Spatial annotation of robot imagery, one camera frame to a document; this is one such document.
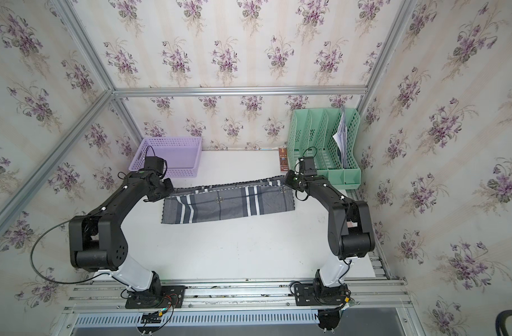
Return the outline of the grey plaid pillowcase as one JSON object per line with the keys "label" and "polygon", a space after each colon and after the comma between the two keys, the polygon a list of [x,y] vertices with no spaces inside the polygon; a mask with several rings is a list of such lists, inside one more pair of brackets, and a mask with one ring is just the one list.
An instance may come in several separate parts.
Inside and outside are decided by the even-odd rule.
{"label": "grey plaid pillowcase", "polygon": [[177,188],[164,199],[161,222],[181,225],[278,214],[295,210],[284,176],[222,185]]}

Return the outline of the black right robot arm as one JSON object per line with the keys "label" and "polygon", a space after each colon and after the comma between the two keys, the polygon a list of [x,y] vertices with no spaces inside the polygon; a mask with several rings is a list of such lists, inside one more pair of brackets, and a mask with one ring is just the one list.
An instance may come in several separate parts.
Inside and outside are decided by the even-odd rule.
{"label": "black right robot arm", "polygon": [[322,289],[337,288],[350,270],[353,258],[363,258],[375,248],[369,206],[338,191],[324,176],[290,170],[285,185],[319,201],[328,212],[327,241],[333,257],[321,267],[315,283]]}

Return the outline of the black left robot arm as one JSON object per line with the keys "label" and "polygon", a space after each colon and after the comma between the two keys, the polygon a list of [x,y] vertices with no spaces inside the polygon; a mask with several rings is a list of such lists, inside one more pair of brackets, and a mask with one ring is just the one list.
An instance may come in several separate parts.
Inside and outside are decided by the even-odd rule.
{"label": "black left robot arm", "polygon": [[69,222],[69,259],[73,267],[106,274],[129,292],[159,296],[156,272],[138,263],[129,253],[121,225],[141,200],[157,202],[174,192],[172,181],[161,173],[140,170],[127,174],[121,186],[100,206]]}

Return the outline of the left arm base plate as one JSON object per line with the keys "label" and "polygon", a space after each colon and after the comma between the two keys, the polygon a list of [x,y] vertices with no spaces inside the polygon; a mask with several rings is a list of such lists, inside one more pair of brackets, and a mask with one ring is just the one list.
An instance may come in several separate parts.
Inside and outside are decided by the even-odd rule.
{"label": "left arm base plate", "polygon": [[125,308],[162,309],[173,305],[175,309],[178,309],[182,306],[186,290],[185,286],[162,286],[159,294],[128,291]]}

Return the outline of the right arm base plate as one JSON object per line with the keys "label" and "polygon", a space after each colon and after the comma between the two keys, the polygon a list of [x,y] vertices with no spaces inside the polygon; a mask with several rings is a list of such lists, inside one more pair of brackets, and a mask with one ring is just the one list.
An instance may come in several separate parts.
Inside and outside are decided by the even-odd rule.
{"label": "right arm base plate", "polygon": [[294,281],[289,291],[298,307],[307,306],[339,306],[345,305],[351,299],[351,291],[346,285],[338,287],[325,287],[320,284],[303,284]]}

